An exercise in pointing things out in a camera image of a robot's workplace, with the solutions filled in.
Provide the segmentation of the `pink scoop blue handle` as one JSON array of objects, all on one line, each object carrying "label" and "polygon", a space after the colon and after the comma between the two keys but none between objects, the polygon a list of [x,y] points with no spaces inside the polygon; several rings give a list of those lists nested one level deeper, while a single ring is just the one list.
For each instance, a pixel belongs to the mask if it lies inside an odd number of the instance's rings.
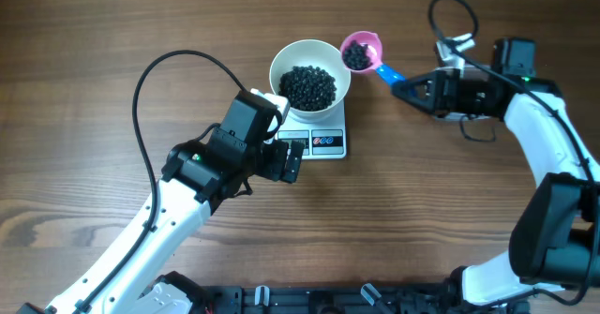
[{"label": "pink scoop blue handle", "polygon": [[374,32],[357,31],[347,36],[340,46],[344,66],[356,74],[376,73],[392,86],[406,78],[383,62],[383,45]]}]

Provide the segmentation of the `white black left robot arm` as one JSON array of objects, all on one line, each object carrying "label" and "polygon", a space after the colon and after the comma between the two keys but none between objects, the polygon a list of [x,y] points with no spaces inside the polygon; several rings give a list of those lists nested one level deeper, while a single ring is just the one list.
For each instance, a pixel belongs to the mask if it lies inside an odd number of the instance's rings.
[{"label": "white black left robot arm", "polygon": [[143,208],[93,266],[45,313],[203,313],[208,299],[178,274],[158,272],[227,199],[249,195],[253,175],[293,183],[304,146],[275,138],[287,98],[240,92],[224,120],[169,153]]}]

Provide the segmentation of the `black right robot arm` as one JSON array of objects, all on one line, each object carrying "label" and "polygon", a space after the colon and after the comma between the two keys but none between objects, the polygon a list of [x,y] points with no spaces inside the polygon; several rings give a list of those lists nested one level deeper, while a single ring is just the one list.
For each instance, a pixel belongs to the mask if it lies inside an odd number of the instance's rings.
[{"label": "black right robot arm", "polygon": [[570,305],[599,285],[599,165],[565,111],[555,82],[538,79],[535,44],[518,37],[496,41],[491,65],[468,61],[467,37],[440,40],[440,65],[409,80],[394,77],[392,94],[437,117],[494,117],[517,138],[536,191],[503,254],[457,271],[459,304],[498,307],[576,290]]}]

